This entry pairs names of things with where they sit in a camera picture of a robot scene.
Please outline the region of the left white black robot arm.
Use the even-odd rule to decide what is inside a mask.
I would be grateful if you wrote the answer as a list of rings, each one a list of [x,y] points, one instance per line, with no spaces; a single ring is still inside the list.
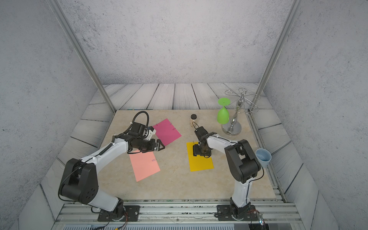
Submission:
[[[146,123],[135,121],[146,116]],[[137,156],[165,149],[160,140],[153,139],[155,129],[149,125],[149,114],[139,111],[129,127],[114,135],[109,144],[81,159],[68,160],[58,189],[58,198],[66,202],[79,202],[100,209],[111,217],[120,219],[125,213],[124,201],[99,188],[98,174],[122,154]]]

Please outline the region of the yellow paper sheet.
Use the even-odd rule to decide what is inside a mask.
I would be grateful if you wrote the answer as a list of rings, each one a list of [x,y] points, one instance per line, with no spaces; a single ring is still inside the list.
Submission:
[[[205,158],[203,156],[194,156],[193,147],[195,144],[197,144],[197,142],[188,142],[186,144],[190,171],[196,172],[213,169],[214,165],[211,158]]]

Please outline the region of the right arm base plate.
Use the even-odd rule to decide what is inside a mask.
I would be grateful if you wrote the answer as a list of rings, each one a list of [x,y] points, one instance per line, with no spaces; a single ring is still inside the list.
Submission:
[[[257,221],[259,216],[254,205],[247,205],[242,208],[231,205],[217,205],[217,212],[214,217],[219,221]]]

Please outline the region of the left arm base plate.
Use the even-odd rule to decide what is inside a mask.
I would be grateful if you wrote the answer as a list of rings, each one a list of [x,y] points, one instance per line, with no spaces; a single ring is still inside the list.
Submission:
[[[138,205],[117,206],[114,211],[101,210],[97,218],[98,222],[137,222],[140,213]]]

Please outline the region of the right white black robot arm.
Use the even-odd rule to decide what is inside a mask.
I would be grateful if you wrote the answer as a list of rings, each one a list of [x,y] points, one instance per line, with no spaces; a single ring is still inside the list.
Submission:
[[[255,208],[249,197],[257,174],[263,171],[256,154],[247,140],[233,141],[221,137],[215,132],[207,132],[203,126],[194,131],[198,144],[193,146],[193,156],[209,158],[212,150],[225,154],[231,175],[235,179],[234,193],[230,199],[230,214],[235,220],[251,218]]]

